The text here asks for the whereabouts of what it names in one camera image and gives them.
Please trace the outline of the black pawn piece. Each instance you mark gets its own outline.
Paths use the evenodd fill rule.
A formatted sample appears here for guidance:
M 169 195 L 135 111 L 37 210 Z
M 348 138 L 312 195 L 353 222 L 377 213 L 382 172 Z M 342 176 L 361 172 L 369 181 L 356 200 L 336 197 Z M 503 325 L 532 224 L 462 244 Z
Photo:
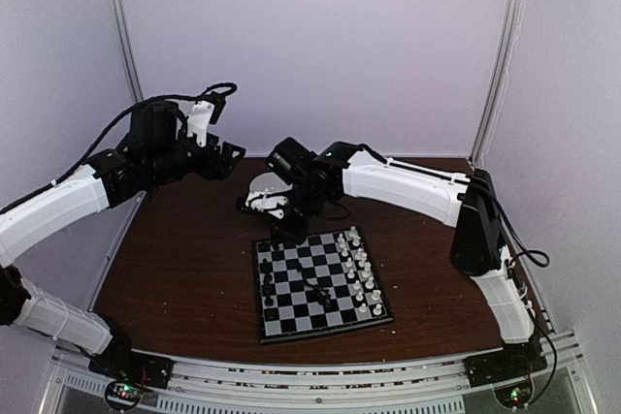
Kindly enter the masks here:
M 264 281 L 262 284 L 262 292 L 265 296 L 270 296 L 273 294 L 272 284 L 269 281 Z

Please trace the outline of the black white chessboard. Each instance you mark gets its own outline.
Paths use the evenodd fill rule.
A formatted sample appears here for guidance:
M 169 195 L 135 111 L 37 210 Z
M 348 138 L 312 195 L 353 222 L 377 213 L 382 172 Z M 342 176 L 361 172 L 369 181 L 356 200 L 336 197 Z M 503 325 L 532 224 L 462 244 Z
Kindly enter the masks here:
M 276 344 L 311 339 L 386 325 L 393 311 L 373 263 L 370 246 L 361 227 L 352 239 L 345 230 L 308 235 L 301 244 L 273 245 L 267 239 L 251 243 L 259 341 Z M 295 270 L 297 264 L 312 268 L 310 282 L 329 290 L 334 301 L 325 310 Z M 269 281 L 273 294 L 265 296 L 262 284 Z M 381 292 L 372 300 L 373 290 Z M 357 308 L 365 303 L 368 311 Z M 382 312 L 373 315 L 380 303 Z

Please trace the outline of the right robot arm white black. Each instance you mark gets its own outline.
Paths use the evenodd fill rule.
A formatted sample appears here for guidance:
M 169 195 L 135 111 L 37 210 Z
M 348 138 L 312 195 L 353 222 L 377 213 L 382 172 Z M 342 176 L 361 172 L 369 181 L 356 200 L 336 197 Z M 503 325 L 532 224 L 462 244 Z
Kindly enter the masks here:
M 315 153 L 291 137 L 276 145 L 266 165 L 290 188 L 283 216 L 272 227 L 278 241 L 302 242 L 311 219 L 343 197 L 401 207 L 453 229 L 450 264 L 478 286 L 509 345 L 498 355 L 498 369 L 514 377 L 534 361 L 529 341 L 535 323 L 509 270 L 511 256 L 502 232 L 508 222 L 487 172 L 466 175 L 418 167 L 384 157 L 363 143 L 335 142 Z

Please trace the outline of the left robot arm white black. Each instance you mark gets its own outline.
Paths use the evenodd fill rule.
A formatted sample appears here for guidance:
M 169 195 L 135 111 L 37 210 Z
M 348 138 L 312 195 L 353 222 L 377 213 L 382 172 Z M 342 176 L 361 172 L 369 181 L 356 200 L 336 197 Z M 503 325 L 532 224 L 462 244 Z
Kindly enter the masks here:
M 131 340 L 110 318 L 47 292 L 17 267 L 44 246 L 58 244 L 94 216 L 121 207 L 140 194 L 196 174 L 224 180 L 244 157 L 210 130 L 227 104 L 224 91 L 199 96 L 162 95 L 132 105 L 107 125 L 130 125 L 111 148 L 95 143 L 65 174 L 1 210 L 1 324 L 22 327 L 77 346 L 102 361 L 119 379 L 139 371 Z

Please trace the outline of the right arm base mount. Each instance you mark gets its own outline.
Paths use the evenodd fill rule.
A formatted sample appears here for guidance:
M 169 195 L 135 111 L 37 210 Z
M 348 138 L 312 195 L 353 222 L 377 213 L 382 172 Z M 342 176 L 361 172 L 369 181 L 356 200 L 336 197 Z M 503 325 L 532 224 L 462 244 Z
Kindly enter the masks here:
M 504 344 L 500 350 L 467 357 L 465 372 L 472 388 L 494 386 L 496 401 L 512 410 L 525 409 L 535 397 L 533 373 L 547 368 L 539 340 Z

